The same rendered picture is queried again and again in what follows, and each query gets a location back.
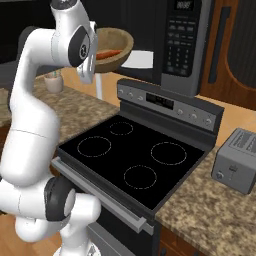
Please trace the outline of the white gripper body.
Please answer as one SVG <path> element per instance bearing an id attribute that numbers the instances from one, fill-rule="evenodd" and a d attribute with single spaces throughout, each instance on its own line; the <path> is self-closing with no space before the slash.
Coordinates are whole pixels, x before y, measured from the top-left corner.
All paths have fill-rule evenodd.
<path id="1" fill-rule="evenodd" d="M 97 49 L 94 46 L 91 46 L 90 48 L 86 48 L 85 46 L 81 47 L 80 56 L 82 57 L 83 62 L 77 67 L 77 74 L 83 84 L 93 83 L 96 51 Z"/>

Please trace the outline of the orange carrot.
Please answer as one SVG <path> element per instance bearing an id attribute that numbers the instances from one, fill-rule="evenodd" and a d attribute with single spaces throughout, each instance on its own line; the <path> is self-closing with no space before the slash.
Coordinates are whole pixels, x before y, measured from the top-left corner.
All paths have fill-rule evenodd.
<path id="1" fill-rule="evenodd" d="M 97 60 L 103 60 L 103 59 L 106 59 L 106 58 L 116 56 L 120 53 L 121 53 L 121 50 L 102 50 L 102 51 L 99 51 L 96 54 L 96 59 Z"/>

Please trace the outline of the brown wooden bowl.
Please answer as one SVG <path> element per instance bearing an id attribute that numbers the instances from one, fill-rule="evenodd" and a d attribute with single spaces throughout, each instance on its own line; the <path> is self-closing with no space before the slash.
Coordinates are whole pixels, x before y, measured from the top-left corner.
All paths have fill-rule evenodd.
<path id="1" fill-rule="evenodd" d="M 98 59 L 95 65 L 96 73 L 108 73 L 117 70 L 129 57 L 133 45 L 133 37 L 126 31 L 118 28 L 98 28 L 98 54 L 108 54 L 118 51 L 114 56 Z"/>

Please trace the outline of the white microwave turntable plate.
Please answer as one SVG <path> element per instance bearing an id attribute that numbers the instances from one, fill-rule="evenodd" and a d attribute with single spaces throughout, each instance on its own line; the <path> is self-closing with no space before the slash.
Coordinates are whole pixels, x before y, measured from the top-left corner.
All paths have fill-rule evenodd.
<path id="1" fill-rule="evenodd" d="M 151 69 L 153 67 L 153 52 L 132 50 L 127 60 L 122 64 L 124 68 Z"/>

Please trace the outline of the black microwave oven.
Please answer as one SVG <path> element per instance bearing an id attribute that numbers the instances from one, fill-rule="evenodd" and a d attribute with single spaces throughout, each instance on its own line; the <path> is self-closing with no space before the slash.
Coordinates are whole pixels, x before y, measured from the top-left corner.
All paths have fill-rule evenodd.
<path id="1" fill-rule="evenodd" d="M 153 52 L 151 69 L 117 69 L 121 75 L 193 97 L 200 91 L 214 0 L 82 0 L 100 28 L 129 32 L 132 50 Z"/>

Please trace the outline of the brown wooden cupboard door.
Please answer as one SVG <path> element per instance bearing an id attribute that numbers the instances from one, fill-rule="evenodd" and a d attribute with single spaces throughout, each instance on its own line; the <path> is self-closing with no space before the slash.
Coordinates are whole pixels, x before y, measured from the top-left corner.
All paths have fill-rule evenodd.
<path id="1" fill-rule="evenodd" d="M 200 95 L 256 110 L 256 0 L 214 0 Z M 230 6 L 217 80 L 208 82 L 221 9 Z"/>

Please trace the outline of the beige pot with tools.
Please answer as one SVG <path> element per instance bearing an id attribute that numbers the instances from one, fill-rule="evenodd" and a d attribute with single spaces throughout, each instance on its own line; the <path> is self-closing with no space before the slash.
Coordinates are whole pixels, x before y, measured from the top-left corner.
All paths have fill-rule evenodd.
<path id="1" fill-rule="evenodd" d="M 63 90 L 64 81 L 60 70 L 50 72 L 44 76 L 47 90 L 50 93 L 58 94 Z"/>

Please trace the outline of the black and grey stove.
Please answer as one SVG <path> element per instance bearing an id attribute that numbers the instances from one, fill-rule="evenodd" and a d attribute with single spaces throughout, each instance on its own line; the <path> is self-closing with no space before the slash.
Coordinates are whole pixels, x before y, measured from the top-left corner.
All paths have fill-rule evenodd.
<path id="1" fill-rule="evenodd" d="M 155 215 L 215 146 L 224 110 L 128 79 L 118 81 L 117 96 L 119 112 L 61 143 L 56 157 L 154 228 L 137 233 L 102 205 L 91 233 L 103 254 L 157 256 Z"/>

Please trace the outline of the grey toaster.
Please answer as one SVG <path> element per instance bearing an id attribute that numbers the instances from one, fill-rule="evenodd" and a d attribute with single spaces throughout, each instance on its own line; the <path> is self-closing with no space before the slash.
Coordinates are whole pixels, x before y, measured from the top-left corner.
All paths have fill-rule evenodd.
<path id="1" fill-rule="evenodd" d="M 217 150 L 211 176 L 242 194 L 250 194 L 256 183 L 256 133 L 236 128 Z"/>

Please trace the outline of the brown wooden base cupboard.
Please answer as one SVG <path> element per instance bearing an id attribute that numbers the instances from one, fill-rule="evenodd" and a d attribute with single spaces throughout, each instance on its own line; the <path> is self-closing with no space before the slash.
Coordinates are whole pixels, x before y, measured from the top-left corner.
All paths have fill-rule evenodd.
<path id="1" fill-rule="evenodd" d="M 162 227 L 159 256 L 206 256 L 166 227 Z"/>

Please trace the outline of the white upright post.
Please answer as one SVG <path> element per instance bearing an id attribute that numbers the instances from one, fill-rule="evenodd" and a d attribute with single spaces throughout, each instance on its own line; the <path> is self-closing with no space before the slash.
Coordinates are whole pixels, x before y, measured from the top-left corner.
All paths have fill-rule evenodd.
<path id="1" fill-rule="evenodd" d="M 95 74 L 95 81 L 96 81 L 96 96 L 98 99 L 103 99 L 103 92 L 102 92 L 102 78 L 100 73 Z"/>

